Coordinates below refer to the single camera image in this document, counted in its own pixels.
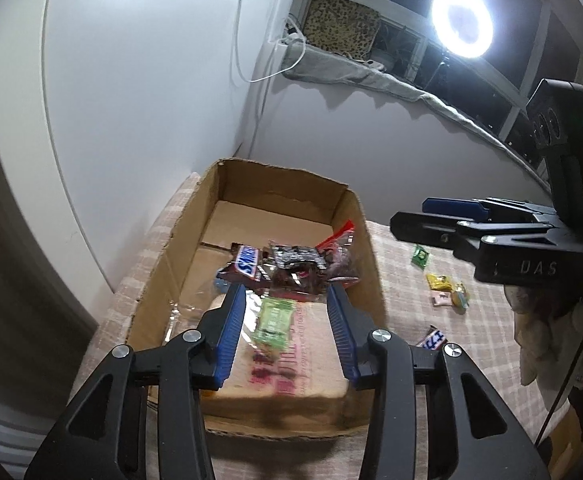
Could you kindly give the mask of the right gloved hand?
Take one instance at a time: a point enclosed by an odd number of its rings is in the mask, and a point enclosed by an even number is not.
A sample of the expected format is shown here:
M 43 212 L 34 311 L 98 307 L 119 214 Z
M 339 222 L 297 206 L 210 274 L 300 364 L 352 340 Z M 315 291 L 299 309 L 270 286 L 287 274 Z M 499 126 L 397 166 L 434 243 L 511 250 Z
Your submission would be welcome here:
M 564 292 L 517 286 L 504 292 L 515 314 L 520 382 L 555 393 L 583 337 L 583 297 L 571 300 Z M 583 352 L 568 385 L 583 388 Z

